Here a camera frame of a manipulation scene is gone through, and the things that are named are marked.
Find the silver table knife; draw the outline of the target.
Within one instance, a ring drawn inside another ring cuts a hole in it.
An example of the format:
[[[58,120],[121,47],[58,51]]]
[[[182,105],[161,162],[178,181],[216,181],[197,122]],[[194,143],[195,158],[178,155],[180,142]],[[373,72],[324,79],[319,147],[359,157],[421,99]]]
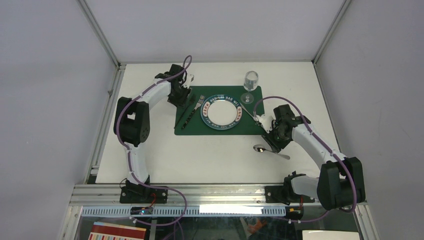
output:
[[[242,103],[240,103],[240,106],[252,118],[252,120],[255,122],[256,125],[258,125],[258,126],[261,125],[261,123],[258,121],[258,119],[255,116],[253,116],[253,114],[250,113]]]

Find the white box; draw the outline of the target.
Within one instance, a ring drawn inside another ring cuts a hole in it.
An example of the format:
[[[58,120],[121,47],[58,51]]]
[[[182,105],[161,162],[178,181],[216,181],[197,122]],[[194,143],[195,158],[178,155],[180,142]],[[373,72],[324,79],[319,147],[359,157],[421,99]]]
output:
[[[303,230],[303,240],[360,240],[358,232],[335,230]]]

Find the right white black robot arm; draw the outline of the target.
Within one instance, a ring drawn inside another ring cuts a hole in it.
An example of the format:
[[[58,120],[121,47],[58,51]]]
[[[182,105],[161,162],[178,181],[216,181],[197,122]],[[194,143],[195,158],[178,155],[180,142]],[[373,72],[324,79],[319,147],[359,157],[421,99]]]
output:
[[[354,207],[366,200],[363,166],[357,157],[347,157],[330,147],[304,115],[295,115],[288,104],[273,110],[273,116],[257,115],[262,138],[279,153],[291,142],[300,145],[319,169],[318,177],[293,172],[286,176],[271,196],[284,204],[300,202],[303,197],[318,200],[325,210]]]

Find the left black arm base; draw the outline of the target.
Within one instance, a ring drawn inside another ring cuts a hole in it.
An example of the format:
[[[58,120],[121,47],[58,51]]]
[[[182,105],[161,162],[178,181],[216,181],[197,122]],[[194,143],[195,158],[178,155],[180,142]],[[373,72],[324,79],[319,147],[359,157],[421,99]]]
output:
[[[119,198],[121,204],[166,204],[168,190],[145,187],[142,185],[124,186]]]

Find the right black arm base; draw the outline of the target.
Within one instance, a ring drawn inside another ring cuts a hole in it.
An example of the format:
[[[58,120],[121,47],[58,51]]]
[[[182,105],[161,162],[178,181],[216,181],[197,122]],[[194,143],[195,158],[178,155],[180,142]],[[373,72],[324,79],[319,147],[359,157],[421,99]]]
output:
[[[290,192],[288,187],[283,185],[267,185],[264,187],[265,202],[267,204],[282,203],[285,205],[314,203],[316,200],[313,197],[299,195]]]

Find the white plate teal rim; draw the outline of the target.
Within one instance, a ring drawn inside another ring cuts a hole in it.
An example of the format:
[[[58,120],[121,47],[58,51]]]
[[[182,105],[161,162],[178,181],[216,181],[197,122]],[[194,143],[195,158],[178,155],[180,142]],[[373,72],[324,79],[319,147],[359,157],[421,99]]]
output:
[[[208,97],[201,105],[200,117],[211,129],[224,131],[234,128],[243,116],[238,99],[228,94]]]

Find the aluminium frame rail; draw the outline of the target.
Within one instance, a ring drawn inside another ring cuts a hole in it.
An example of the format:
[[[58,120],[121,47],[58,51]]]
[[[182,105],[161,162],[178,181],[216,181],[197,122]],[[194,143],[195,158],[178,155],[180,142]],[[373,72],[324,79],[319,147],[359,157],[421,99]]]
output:
[[[272,193],[265,191],[262,184],[171,184],[165,186],[175,189],[186,198],[189,206],[203,204],[260,205],[271,198]],[[125,195],[119,184],[76,184],[70,197],[71,206],[117,206]]]

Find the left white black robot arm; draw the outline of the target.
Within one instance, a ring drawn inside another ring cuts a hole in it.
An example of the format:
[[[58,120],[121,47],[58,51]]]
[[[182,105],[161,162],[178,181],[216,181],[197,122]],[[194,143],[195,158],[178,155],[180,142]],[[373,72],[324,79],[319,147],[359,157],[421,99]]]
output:
[[[162,99],[183,107],[190,96],[187,69],[172,64],[169,71],[159,73],[153,83],[137,96],[120,97],[117,101],[113,131],[126,152],[128,175],[125,182],[126,195],[138,203],[145,203],[154,195],[149,187],[150,174],[146,166],[145,142],[150,132],[150,111]]]

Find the red striped book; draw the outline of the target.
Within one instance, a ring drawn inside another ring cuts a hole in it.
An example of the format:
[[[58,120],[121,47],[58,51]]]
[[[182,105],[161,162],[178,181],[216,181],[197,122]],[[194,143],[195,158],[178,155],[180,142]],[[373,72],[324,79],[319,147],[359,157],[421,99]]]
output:
[[[95,222],[88,240],[144,240],[147,229],[114,223]]]

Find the silver fork dark handle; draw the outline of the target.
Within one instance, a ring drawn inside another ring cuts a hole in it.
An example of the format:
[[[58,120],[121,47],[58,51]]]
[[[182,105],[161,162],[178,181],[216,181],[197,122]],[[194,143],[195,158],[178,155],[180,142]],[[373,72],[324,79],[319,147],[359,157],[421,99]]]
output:
[[[191,111],[191,113],[189,114],[187,119],[185,120],[184,124],[182,125],[181,130],[186,128],[186,126],[189,124],[192,117],[195,115],[197,109],[203,104],[204,100],[205,100],[205,96],[202,94],[199,97],[198,102],[196,103],[195,107],[193,108],[193,110]]]

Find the clear drinking glass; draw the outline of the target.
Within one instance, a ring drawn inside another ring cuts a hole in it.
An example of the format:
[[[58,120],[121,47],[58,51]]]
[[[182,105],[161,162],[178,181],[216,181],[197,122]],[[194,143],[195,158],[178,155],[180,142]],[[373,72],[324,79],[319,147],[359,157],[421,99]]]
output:
[[[251,70],[245,74],[243,87],[246,92],[241,95],[241,101],[244,104],[251,104],[254,101],[254,96],[251,92],[257,88],[258,82],[259,74],[256,71]]]

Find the dark green placemat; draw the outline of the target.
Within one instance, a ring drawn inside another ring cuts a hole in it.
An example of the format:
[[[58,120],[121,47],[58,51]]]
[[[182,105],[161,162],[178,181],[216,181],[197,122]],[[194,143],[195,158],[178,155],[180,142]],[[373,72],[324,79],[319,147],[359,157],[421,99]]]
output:
[[[237,100],[240,99],[241,95],[244,94],[246,90],[243,86],[240,85],[209,85],[209,86],[193,86],[191,88],[190,99],[193,101],[188,101],[189,105],[180,106],[176,110],[175,115],[175,124],[174,134],[177,136],[227,136],[227,135],[261,135],[264,130],[259,125],[256,125],[252,118],[243,111],[240,122],[233,128],[228,130],[215,130],[208,127],[201,119],[201,108],[198,108],[188,125],[185,129],[181,130],[182,125],[185,120],[190,115],[191,111],[194,109],[196,103],[198,102],[201,95],[204,95],[205,98],[209,98],[213,95],[230,95],[235,97]],[[252,114],[254,106],[257,100],[263,98],[262,89],[258,86],[254,91],[251,92],[254,97],[254,100],[250,104],[244,104],[247,110]]]

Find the orange object under table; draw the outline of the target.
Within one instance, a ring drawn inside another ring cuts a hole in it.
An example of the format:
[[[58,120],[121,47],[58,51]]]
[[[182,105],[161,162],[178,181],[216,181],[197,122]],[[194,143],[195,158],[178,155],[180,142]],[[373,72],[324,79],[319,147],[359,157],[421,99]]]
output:
[[[253,219],[253,222],[248,222],[247,224],[247,231],[250,234],[255,234],[256,232],[258,232],[261,228],[263,228],[264,226],[267,225],[267,221],[266,220],[260,220],[259,218],[255,218]]]

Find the silver spoon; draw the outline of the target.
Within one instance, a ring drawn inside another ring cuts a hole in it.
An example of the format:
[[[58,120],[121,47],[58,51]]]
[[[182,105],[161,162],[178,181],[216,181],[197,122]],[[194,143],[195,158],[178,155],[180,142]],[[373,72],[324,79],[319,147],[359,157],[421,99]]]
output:
[[[269,152],[269,153],[273,153],[273,154],[275,154],[275,155],[277,155],[277,156],[279,156],[279,157],[281,157],[281,158],[284,158],[284,159],[286,159],[286,160],[290,160],[290,159],[291,159],[291,157],[290,157],[289,155],[280,154],[280,153],[278,153],[278,152],[275,152],[275,151],[272,151],[272,150],[266,149],[263,145],[260,145],[260,144],[254,145],[252,148],[253,148],[256,152],[259,152],[259,153]]]

